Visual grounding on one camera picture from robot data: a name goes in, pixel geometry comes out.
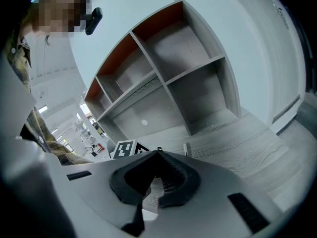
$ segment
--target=plaid shirt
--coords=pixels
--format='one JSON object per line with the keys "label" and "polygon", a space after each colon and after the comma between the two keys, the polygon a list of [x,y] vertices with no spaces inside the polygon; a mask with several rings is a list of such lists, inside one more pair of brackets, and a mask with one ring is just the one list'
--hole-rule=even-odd
{"label": "plaid shirt", "polygon": [[[17,25],[7,40],[4,52],[16,75],[31,92],[28,68],[28,66],[31,66],[30,47],[25,38],[22,40],[18,38],[19,30],[20,25]],[[45,152],[54,153],[62,165],[90,163],[90,161],[71,153],[56,141],[36,107],[28,116],[21,131],[21,136],[35,141]]]}

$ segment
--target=person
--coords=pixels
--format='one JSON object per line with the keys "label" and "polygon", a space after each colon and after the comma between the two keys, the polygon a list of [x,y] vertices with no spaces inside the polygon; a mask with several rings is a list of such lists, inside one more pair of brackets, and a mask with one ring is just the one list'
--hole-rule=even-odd
{"label": "person", "polygon": [[[30,47],[25,36],[30,32],[49,36],[51,33],[76,31],[81,27],[82,19],[87,16],[89,3],[90,0],[38,0],[37,3],[30,4],[20,24],[14,27],[4,47],[4,54],[30,92]],[[20,136],[35,141],[45,152],[57,155],[62,165],[90,163],[56,141],[36,107],[28,116]]]}

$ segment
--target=wooden floor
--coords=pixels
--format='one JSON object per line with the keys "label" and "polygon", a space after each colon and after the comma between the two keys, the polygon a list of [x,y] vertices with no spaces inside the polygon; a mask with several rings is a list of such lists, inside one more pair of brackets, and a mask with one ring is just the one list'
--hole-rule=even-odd
{"label": "wooden floor", "polygon": [[[189,157],[232,170],[259,187],[285,211],[298,204],[309,187],[315,171],[316,139],[297,121],[280,136],[247,111],[238,119],[225,110],[195,124],[198,133],[188,137],[178,126],[138,140],[151,150],[162,147]],[[157,199],[162,195],[159,179],[152,183],[152,193],[144,200],[144,209],[157,213]]]}

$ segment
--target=shelving unit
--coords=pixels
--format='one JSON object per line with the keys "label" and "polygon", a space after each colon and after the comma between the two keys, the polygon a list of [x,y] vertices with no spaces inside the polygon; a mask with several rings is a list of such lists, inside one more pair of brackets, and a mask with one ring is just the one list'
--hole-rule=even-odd
{"label": "shelving unit", "polygon": [[225,51],[184,0],[154,12],[127,33],[97,72],[85,101],[116,143],[183,125],[213,113],[240,116]]}

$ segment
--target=white wall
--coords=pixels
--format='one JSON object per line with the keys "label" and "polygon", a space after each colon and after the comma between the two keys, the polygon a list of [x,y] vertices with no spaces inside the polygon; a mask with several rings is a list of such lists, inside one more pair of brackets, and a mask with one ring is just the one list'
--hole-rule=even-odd
{"label": "white wall", "polygon": [[[253,20],[237,0],[186,0],[208,22],[231,62],[241,106],[269,124],[272,85],[263,40]],[[74,58],[89,87],[115,44],[139,21],[173,0],[92,0],[104,17],[91,36],[70,39]]]}

